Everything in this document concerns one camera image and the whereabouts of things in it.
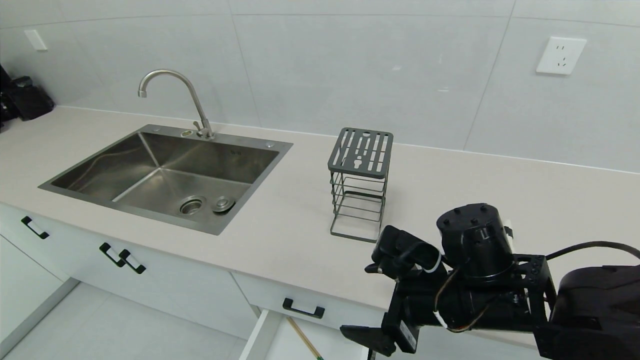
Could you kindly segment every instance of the cabinet handle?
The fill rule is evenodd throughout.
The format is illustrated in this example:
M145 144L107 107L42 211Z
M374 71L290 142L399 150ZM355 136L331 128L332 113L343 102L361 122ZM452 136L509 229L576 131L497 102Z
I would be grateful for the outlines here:
M24 217L22 218L22 220L20 220L26 227L29 228L29 230L33 231L34 234L38 235L39 238L41 239L46 239L49 237L49 233L47 233L46 231L42 231L41 228L39 228L36 224L31 224L29 226L29 224L33 221L33 219L31 219L30 217Z
M293 311L294 313L298 313L298 314L311 316L312 318L316 318L316 319L322 319L322 317L324 316L323 307L316 306L316 311L315 313L312 314L306 311L294 309L293 307L291 307L292 305L293 305L293 299L289 299L288 297L284 298L284 302L282 303L282 308L285 310Z
M127 263L127 265L129 265L129 267L132 268L133 271L135 271L137 274L142 274L147 269L145 265L142 265L138 262L138 260L135 260L133 256L131 256L131 252L129 252L129 250L127 249L121 251L120 255L118 256L120 256L120 259Z
M113 262L118 268L122 268L124 266L124 260L123 259L119 259L118 261L116 261L115 258L118 257L118 253L115 252L112 248L111 245L107 244L107 243L103 243L102 245L100 245L100 251L107 257L109 258L109 260L111 260L111 262Z

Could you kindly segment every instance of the wooden stick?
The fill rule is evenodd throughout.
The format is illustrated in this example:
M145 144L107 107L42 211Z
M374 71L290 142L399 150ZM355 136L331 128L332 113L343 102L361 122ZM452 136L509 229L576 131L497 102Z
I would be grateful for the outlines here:
M293 319L290 316L287 316L287 320L289 321L289 324L291 324L291 326L293 327L293 329L298 333L298 336L302 339L302 341L305 343L305 345L307 346L307 348L311 351L311 353L316 357L317 360L324 360L322 358L322 356L320 356L320 353L318 352L318 350L316 350L316 347L311 344L311 341L309 341L309 339L307 338L307 336L305 335L304 332L302 332L302 330L300 329L300 327L298 327L298 324L296 324L295 321L293 321Z

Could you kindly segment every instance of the drain strainer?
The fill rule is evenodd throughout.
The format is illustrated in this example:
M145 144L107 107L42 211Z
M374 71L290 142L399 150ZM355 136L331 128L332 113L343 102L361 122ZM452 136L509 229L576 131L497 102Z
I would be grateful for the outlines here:
M214 213L223 213L229 210L234 204L236 200L232 197L221 196L216 200L213 200L213 206L211 207Z
M197 213L200 208L202 208L203 202L202 197L188 197L182 201L182 205L180 205L180 214L182 215L193 215Z

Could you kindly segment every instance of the black handle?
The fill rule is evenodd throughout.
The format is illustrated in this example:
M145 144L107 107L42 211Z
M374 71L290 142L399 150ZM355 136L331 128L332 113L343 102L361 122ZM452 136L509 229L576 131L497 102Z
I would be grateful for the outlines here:
M322 319L322 317L324 316L323 307L316 306L316 311L315 313L312 314L306 311L294 309L293 307L291 307L292 305L293 305L293 299L289 299L288 297L284 298L284 302L282 303L282 308L284 308L285 310L293 311L294 313L298 313L298 314L311 316L312 318L316 318L316 319Z
M132 264L131 262L129 262L129 260L127 260L127 258L129 257L129 255L131 255L131 252L127 249L124 249L123 251L120 252L120 259L122 259L122 261L124 261L125 263L127 263L127 265L129 265L130 268L133 269L133 271L135 271L137 274L142 274L143 272L145 272L145 270L147 269L145 267L145 265L140 264L139 262L135 261L135 265Z
M29 228L29 230L33 231L34 234L38 235L39 238L41 239L46 239L49 237L49 233L47 233L46 231L43 231L42 233L38 234L37 231L35 231L31 226L29 226L29 223L32 222L33 220L30 217L24 217L22 218L22 220L20 220L26 227Z
M111 260L111 262L113 262L118 268L122 268L125 264L125 261L123 259L119 259L116 261L116 259L112 258L111 255L107 254L107 251L111 248L111 245L107 244L107 243L103 243L102 245L100 245L100 251L107 257L109 258L109 260Z

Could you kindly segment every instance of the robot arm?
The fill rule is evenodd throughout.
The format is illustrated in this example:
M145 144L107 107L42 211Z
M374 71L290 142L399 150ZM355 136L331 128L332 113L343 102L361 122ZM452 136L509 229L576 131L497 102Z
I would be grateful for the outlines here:
M436 224L444 254L395 227L383 230L365 271L396 280L389 309L380 328L345 325L345 337L390 356L396 344L415 353L424 325L493 329L532 332L549 359L640 359L640 266L574 270L556 293L547 260L584 246L549 257L512 254L510 230L487 204L456 208ZM595 245L611 244L640 258L627 245Z

